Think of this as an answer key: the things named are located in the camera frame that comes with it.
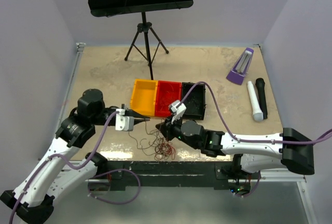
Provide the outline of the yellow plastic bin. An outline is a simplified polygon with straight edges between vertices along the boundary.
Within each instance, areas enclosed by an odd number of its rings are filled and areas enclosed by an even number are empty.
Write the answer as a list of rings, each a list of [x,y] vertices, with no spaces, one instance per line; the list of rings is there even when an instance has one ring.
[[[157,89],[157,80],[136,79],[130,100],[131,109],[141,115],[153,117]]]

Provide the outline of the red plastic bin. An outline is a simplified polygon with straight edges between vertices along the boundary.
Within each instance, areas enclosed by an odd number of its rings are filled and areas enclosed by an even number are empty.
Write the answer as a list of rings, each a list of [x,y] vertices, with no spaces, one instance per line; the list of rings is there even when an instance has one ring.
[[[171,115],[169,105],[181,99],[182,83],[174,81],[158,81],[155,117],[166,118]]]

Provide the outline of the black plastic bin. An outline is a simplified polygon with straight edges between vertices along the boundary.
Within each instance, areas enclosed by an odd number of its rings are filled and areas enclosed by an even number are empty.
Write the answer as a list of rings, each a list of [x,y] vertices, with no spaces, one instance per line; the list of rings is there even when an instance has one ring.
[[[206,109],[205,93],[206,88],[204,84],[197,85],[191,91],[184,101],[186,111],[183,115],[183,119],[204,120]]]

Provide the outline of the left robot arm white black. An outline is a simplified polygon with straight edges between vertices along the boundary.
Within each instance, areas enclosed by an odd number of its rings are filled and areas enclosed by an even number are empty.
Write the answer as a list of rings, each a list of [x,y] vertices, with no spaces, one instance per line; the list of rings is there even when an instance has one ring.
[[[107,160],[97,149],[108,126],[130,132],[136,124],[148,120],[125,105],[106,107],[99,89],[86,90],[29,176],[14,190],[2,193],[1,201],[12,210],[9,222],[18,216],[26,223],[44,223],[66,194],[87,179],[107,174]],[[96,133],[97,125],[103,130],[94,149],[78,165],[70,163]]]

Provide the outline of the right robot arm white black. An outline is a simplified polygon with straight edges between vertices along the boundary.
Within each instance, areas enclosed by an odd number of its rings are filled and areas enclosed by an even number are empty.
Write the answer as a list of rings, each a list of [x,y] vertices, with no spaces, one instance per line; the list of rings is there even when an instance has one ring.
[[[242,179],[262,170],[287,168],[300,175],[314,174],[313,145],[293,128],[269,135],[236,135],[205,129],[196,121],[167,118],[156,125],[163,137],[178,139],[208,157],[233,156],[231,173]]]

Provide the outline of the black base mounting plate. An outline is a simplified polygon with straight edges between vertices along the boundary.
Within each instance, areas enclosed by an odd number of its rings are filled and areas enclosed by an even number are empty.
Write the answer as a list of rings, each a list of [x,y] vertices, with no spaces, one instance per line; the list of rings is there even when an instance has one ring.
[[[126,187],[203,187],[228,190],[230,181],[258,178],[246,172],[233,173],[233,163],[225,161],[107,161],[98,167],[94,179],[110,183],[112,191]]]

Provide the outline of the purple metronome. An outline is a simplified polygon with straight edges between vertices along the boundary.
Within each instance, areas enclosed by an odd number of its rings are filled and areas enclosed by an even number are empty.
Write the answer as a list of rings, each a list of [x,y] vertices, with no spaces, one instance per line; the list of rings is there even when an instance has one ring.
[[[243,84],[248,68],[251,64],[253,54],[254,50],[252,48],[246,48],[233,65],[232,69],[226,76],[226,79],[236,85]]]

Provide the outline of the black microphone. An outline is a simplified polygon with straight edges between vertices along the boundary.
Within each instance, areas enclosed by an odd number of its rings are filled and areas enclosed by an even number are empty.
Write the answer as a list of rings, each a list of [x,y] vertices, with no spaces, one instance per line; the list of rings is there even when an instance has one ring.
[[[268,118],[268,110],[267,110],[267,102],[266,102],[266,94],[265,94],[265,81],[263,78],[257,78],[255,82],[255,86],[258,92],[258,100],[259,106],[263,113],[263,119]]]

